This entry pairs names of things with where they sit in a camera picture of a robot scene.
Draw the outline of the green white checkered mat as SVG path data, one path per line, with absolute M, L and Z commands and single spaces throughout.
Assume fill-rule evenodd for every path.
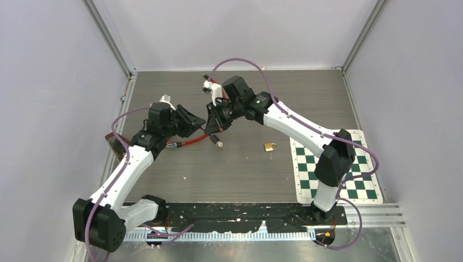
M 376 179 L 376 160 L 367 151 L 364 133 L 343 130 L 338 138 L 325 138 L 319 149 L 290 139 L 296 198 L 300 204 L 328 206 L 336 198 L 355 204 L 381 204 L 383 195 Z

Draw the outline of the brown wooden metronome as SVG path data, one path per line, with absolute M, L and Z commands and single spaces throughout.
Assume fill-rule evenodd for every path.
M 115 158 L 117 161 L 120 163 L 126 154 L 126 150 L 124 146 L 122 145 L 122 142 L 120 142 L 113 133 L 108 133 L 105 136 L 105 140 L 107 141 L 109 147 L 111 148 L 113 154 L 115 155 Z

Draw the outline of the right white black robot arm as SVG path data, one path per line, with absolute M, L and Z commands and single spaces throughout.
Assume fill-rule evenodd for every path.
M 240 76 L 233 76 L 221 85 L 205 80 L 203 91 L 212 100 L 206 106 L 206 134 L 223 132 L 234 120 L 244 117 L 287 135 L 312 152 L 318 158 L 314 169 L 318 186 L 308 215 L 318 224 L 333 218 L 339 186 L 355 160 L 352 137 L 347 130 L 314 124 L 272 98 L 269 92 L 255 94 Z

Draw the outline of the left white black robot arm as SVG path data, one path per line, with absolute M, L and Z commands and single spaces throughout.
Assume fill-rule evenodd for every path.
M 153 103 L 147 109 L 142 129 L 123 145 L 126 152 L 117 168 L 87 200 L 78 199 L 73 205 L 75 238 L 89 247 L 112 253 L 127 232 L 146 222 L 160 226 L 167 221 L 164 199 L 147 195 L 127 208 L 122 207 L 123 203 L 143 172 L 166 148 L 169 138 L 187 138 L 206 121 L 181 105 L 167 102 Z

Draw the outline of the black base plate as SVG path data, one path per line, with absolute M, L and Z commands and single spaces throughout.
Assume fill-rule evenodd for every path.
M 298 233 L 309 226 L 347 225 L 345 209 L 336 206 L 323 217 L 299 203 L 168 203 L 160 219 L 147 225 L 179 232 L 255 233 L 264 225 L 269 233 Z

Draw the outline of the small brass padlock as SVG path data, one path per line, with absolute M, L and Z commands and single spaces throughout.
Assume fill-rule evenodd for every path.
M 264 151 L 271 152 L 278 149 L 278 145 L 276 143 L 265 143 L 264 144 Z

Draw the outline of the black cable padlock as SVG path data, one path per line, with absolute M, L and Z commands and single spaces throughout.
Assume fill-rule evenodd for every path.
M 200 127 L 200 130 L 204 132 L 204 134 L 219 148 L 223 148 L 222 140 L 215 134 L 206 134 L 206 131 L 203 127 Z

